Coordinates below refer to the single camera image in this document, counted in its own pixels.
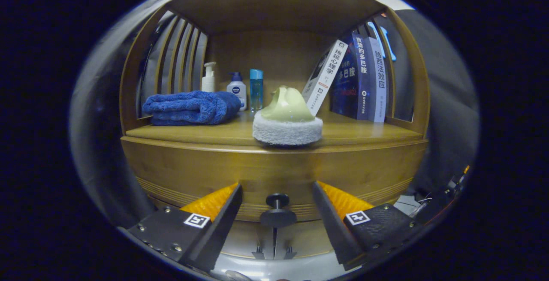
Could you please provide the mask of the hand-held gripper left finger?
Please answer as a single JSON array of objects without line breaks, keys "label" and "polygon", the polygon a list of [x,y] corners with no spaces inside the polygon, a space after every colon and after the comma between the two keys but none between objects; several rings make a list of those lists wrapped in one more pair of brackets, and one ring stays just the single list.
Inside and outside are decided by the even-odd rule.
[{"label": "hand-held gripper left finger", "polygon": [[164,206],[128,233],[159,254],[203,272],[214,269],[242,203],[239,183],[210,193],[183,208]]}]

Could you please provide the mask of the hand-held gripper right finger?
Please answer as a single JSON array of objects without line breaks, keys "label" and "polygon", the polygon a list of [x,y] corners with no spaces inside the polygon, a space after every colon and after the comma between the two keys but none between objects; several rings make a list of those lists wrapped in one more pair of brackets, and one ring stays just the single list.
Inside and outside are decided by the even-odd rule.
[{"label": "hand-held gripper right finger", "polygon": [[424,230],[422,223],[390,203],[374,206],[321,181],[313,183],[313,199],[345,270],[387,260]]}]

